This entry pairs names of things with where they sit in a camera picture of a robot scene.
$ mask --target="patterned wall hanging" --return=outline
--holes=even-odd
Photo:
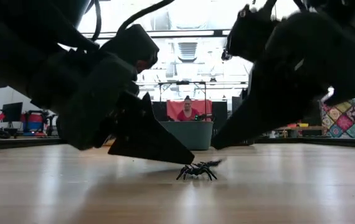
[[[325,135],[333,138],[355,138],[355,99],[330,107],[320,103]]]

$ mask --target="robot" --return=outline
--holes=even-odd
[[[109,154],[191,164],[194,155],[155,120],[149,95],[137,97],[137,74],[157,62],[159,49],[140,25],[127,28],[172,2],[131,16],[100,47],[99,0],[0,0],[0,87],[57,113],[59,136],[79,150],[114,136]],[[217,149],[300,119],[329,86],[329,104],[355,97],[355,1],[295,2],[301,12],[284,21],[270,19],[276,0],[239,12],[224,58],[254,66],[248,97],[212,139]],[[91,7],[98,19],[87,39],[76,27]]]

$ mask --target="wooden floor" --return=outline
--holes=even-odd
[[[217,181],[175,180],[180,165],[79,152],[0,151],[0,224],[355,224],[355,148],[257,144],[226,158]]]

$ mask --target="red backdrop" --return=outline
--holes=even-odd
[[[207,114],[212,114],[212,101],[207,100],[192,100],[191,108],[194,108],[200,112],[200,114],[205,113],[205,105],[207,104]],[[166,102],[166,114],[171,117],[173,120],[177,120],[178,114],[183,110],[184,101],[179,100],[168,100]]]

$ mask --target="woman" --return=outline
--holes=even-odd
[[[177,115],[178,121],[194,121],[196,115],[200,115],[198,110],[191,108],[192,101],[189,96],[184,99],[183,110]]]

